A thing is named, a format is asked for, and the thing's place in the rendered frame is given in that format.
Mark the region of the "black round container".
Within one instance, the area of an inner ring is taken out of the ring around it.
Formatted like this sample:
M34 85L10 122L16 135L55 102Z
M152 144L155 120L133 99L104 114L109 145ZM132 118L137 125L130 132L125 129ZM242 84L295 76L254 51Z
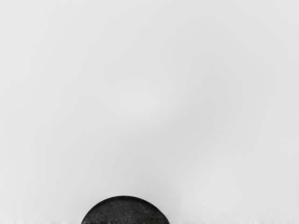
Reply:
M153 204L134 196L114 196L93 206L81 224L170 224Z

